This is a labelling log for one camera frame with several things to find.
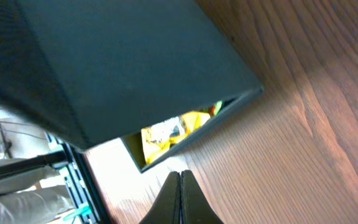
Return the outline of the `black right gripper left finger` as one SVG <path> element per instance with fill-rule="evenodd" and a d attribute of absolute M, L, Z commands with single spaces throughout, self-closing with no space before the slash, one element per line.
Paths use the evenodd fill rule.
<path fill-rule="evenodd" d="M 178 172 L 168 174 L 152 207 L 141 224 L 179 224 L 181 220 L 181 190 Z"/>

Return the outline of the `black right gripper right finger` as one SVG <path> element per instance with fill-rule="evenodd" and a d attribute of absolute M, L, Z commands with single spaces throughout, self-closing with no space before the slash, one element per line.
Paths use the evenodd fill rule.
<path fill-rule="evenodd" d="M 192 171 L 182 171 L 180 178 L 182 223 L 223 224 L 208 203 Z"/>

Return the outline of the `yellow sunflower seed bag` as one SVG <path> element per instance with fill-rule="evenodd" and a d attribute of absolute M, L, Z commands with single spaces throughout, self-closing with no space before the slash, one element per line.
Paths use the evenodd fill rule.
<path fill-rule="evenodd" d="M 173 145 L 178 144 L 204 125 L 210 118 L 209 113 L 190 111 L 141 129 L 146 164 L 153 163 Z"/>

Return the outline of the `black gift box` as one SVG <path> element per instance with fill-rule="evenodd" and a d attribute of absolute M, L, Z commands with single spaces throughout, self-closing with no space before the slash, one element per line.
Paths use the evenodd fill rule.
<path fill-rule="evenodd" d="M 263 90 L 194 1 L 0 0 L 0 106 L 80 152 L 121 138 L 144 172 L 142 128 L 229 102 L 175 154 Z"/>

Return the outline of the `green Haribo gummy bag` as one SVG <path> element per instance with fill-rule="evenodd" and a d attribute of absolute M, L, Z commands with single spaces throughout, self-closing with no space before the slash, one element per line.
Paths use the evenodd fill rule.
<path fill-rule="evenodd" d="M 223 101 L 218 101 L 214 105 L 208 108 L 208 112 L 211 116 L 216 116 L 223 106 Z"/>

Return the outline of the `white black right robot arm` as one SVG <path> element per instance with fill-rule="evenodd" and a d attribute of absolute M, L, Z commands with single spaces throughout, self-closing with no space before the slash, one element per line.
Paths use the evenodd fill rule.
<path fill-rule="evenodd" d="M 0 180 L 0 223 L 47 223 L 75 205 L 64 185 L 31 190 L 58 176 L 51 166 Z M 142 223 L 220 223 L 192 171 L 171 172 Z"/>

